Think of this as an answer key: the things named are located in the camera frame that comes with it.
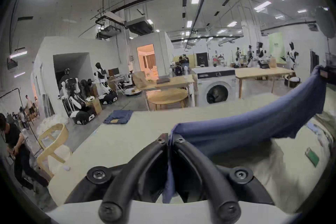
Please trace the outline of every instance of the gray floor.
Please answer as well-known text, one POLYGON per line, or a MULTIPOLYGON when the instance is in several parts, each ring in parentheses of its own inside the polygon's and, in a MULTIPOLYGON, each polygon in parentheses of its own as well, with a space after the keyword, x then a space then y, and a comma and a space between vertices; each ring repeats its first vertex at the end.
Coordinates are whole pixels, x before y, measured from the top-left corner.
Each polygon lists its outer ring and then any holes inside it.
MULTIPOLYGON (((272 81, 268 80, 255 80, 255 79, 246 79, 243 81, 243 90, 242 97, 247 98, 256 94, 271 92, 272 81)), ((275 80, 274 86, 274 94, 278 96, 285 95, 290 89, 288 89, 284 85, 283 80, 275 80)), ((165 107, 165 109, 169 108, 177 108, 180 107, 179 104, 170 105, 165 107)), ((107 118, 113 110, 133 110, 133 111, 146 111, 147 106, 145 103, 144 96, 119 96, 118 100, 111 105, 102 105, 102 112, 95 117, 92 121, 90 121, 87 125, 77 125, 74 124, 72 120, 69 120, 69 123, 66 127, 69 130, 69 138, 66 141, 65 145, 69 146, 71 151, 74 152, 86 138, 92 134, 95 129, 103 122, 105 118, 107 118)), ((40 123, 40 119, 36 119, 34 122, 34 126, 31 124, 33 131, 36 133, 36 128, 40 123)), ((35 141, 35 138, 31 131, 29 131, 29 139, 31 141, 35 141)), ((39 149, 38 145, 35 145, 34 151, 37 152, 39 149)), ((11 174, 14 178, 13 169, 11 169, 11 174)), ((33 191, 27 190, 23 188, 24 192, 27 196, 42 210, 45 212, 50 211, 56 207, 56 204, 50 197, 49 193, 46 190, 41 189, 40 194, 35 194, 33 191)))

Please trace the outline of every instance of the washing machine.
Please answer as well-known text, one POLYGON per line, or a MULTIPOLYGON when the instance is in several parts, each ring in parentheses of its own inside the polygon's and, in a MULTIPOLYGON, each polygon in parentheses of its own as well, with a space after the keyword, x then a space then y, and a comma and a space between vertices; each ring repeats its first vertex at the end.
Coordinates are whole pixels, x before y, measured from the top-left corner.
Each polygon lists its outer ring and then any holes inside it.
POLYGON ((236 99, 236 72, 234 68, 197 67, 191 69, 191 74, 197 81, 196 106, 206 106, 236 99))

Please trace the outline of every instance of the computer screen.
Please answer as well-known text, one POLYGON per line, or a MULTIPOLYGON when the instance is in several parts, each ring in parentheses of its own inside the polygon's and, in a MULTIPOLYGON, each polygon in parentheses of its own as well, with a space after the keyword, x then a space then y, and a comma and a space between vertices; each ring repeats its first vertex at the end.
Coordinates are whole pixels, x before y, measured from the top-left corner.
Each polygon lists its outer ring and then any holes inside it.
POLYGON ((118 75, 119 74, 119 68, 113 68, 112 72, 113 72, 113 75, 118 75))

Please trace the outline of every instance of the smartphone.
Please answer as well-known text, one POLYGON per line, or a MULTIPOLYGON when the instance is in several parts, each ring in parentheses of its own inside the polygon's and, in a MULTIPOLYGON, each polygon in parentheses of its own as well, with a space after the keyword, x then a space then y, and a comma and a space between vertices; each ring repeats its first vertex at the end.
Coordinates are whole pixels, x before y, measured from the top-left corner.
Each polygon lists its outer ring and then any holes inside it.
POLYGON ((307 150, 305 152, 305 155, 308 157, 308 159, 311 161, 311 163, 314 165, 314 167, 316 167, 317 164, 319 163, 320 159, 315 154, 315 152, 310 149, 310 147, 307 148, 307 150))

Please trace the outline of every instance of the round wooden table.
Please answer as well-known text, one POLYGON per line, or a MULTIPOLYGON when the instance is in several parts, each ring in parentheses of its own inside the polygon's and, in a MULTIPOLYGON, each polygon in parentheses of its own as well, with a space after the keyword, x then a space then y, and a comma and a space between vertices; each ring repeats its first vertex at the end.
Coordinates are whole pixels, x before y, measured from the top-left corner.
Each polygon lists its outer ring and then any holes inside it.
POLYGON ((185 89, 171 89, 161 92, 152 93, 148 97, 149 103, 155 104, 155 110, 157 110, 158 105, 167 105, 180 103, 182 108, 185 107, 184 99, 188 97, 187 90, 185 89))

